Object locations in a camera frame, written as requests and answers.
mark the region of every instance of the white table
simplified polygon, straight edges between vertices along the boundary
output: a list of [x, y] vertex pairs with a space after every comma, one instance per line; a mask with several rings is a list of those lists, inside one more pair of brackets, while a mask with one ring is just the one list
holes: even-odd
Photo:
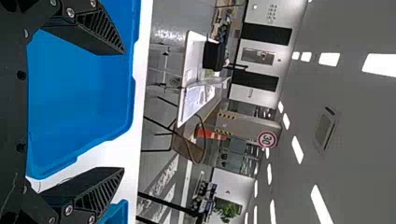
[[40, 192], [50, 189], [66, 178], [79, 175], [99, 166], [125, 168], [125, 175], [113, 200], [129, 202], [129, 223], [135, 224], [137, 181], [139, 179], [140, 149], [142, 141], [143, 110], [146, 93], [146, 75], [149, 59], [149, 37], [151, 29], [152, 0], [142, 0], [140, 13], [140, 34], [134, 46], [134, 123], [131, 129], [111, 142], [105, 142], [78, 157], [78, 161], [45, 180], [33, 180], [32, 187]]
[[215, 97], [215, 87], [194, 85], [204, 75], [203, 69], [205, 42], [209, 40], [206, 36], [188, 31], [186, 35], [185, 54], [182, 67], [182, 91], [179, 97], [177, 112], [177, 127], [181, 127], [202, 107]]

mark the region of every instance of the blue plastic crate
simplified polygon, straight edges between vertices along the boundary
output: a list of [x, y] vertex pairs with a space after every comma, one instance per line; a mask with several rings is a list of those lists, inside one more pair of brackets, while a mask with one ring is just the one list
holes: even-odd
[[128, 201], [111, 204], [98, 224], [128, 224]]
[[134, 43], [140, 0], [102, 0], [126, 53], [96, 56], [39, 31], [28, 45], [27, 174], [43, 179], [129, 130], [134, 116]]

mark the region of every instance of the floor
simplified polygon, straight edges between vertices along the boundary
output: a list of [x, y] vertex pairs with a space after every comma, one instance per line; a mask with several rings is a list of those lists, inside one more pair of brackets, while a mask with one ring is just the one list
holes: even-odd
[[[154, 1], [150, 42], [182, 47], [188, 30], [193, 30], [202, 35], [209, 34], [212, 29], [211, 23], [215, 4], [216, 0]], [[181, 55], [171, 56], [168, 64], [170, 70], [177, 73], [181, 69], [180, 60]], [[149, 53], [149, 66], [163, 66], [161, 54], [151, 51]], [[155, 82], [158, 77], [155, 72], [148, 72], [148, 83]], [[176, 95], [148, 91], [145, 116], [169, 124], [175, 118], [176, 110], [171, 105], [159, 102], [155, 98], [157, 95], [177, 104]], [[217, 101], [205, 108], [204, 113], [207, 114], [216, 103]], [[153, 136], [154, 133], [163, 132], [161, 128], [149, 122], [144, 122], [143, 130], [142, 149], [168, 148], [170, 143], [168, 136], [156, 138]], [[200, 174], [204, 173], [204, 179], [209, 180], [211, 172], [211, 167], [206, 165], [192, 166], [189, 161], [177, 155], [174, 151], [142, 153], [139, 190], [169, 202], [189, 205], [189, 199], [195, 190]], [[142, 199], [137, 201], [137, 214], [165, 224], [184, 224], [191, 221], [184, 214]]]

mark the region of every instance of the rectangular ceiling light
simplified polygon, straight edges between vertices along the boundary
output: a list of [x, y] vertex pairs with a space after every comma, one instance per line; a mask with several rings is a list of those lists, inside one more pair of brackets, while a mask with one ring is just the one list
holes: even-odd
[[327, 210], [327, 206], [324, 203], [323, 197], [320, 194], [319, 188], [317, 185], [314, 186], [311, 192], [311, 199], [314, 203], [315, 210], [317, 210], [318, 218], [321, 224], [333, 224], [332, 217], [330, 216], [329, 210]]
[[283, 115], [283, 124], [285, 125], [286, 130], [288, 130], [290, 127], [290, 120], [286, 113]]
[[271, 215], [271, 224], [276, 224], [276, 213], [275, 213], [275, 202], [271, 201], [270, 204], [270, 215]]
[[283, 113], [283, 109], [285, 109], [281, 101], [279, 101], [279, 104], [277, 104], [277, 108], [281, 114]]
[[270, 158], [270, 148], [269, 147], [267, 147], [265, 149], [265, 157], [267, 158], [267, 160]]
[[369, 54], [363, 72], [387, 77], [396, 77], [396, 54]]
[[293, 60], [299, 60], [300, 59], [300, 52], [294, 51], [293, 54], [291, 55], [291, 58]]
[[254, 206], [253, 223], [257, 224], [257, 205]]
[[257, 175], [259, 173], [259, 163], [256, 163], [256, 168], [254, 168], [254, 175]]
[[296, 155], [297, 162], [301, 164], [304, 158], [304, 153], [303, 150], [301, 149], [300, 143], [298, 142], [298, 139], [296, 136], [293, 137], [291, 140], [291, 146], [293, 147], [294, 154]]
[[257, 198], [258, 194], [259, 194], [259, 182], [256, 180], [256, 182], [254, 182], [254, 198]]
[[268, 185], [271, 185], [271, 183], [272, 183], [272, 167], [271, 167], [271, 163], [269, 163], [268, 167], [267, 167], [267, 177], [268, 177]]
[[309, 63], [311, 62], [312, 52], [303, 52], [301, 56], [301, 61]]
[[335, 67], [340, 59], [340, 53], [321, 53], [319, 64]]

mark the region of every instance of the red circle sign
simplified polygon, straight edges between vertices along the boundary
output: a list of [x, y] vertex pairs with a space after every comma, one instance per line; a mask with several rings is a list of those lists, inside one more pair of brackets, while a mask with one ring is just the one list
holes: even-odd
[[273, 148], [277, 144], [276, 134], [272, 132], [263, 132], [257, 138], [261, 147]]

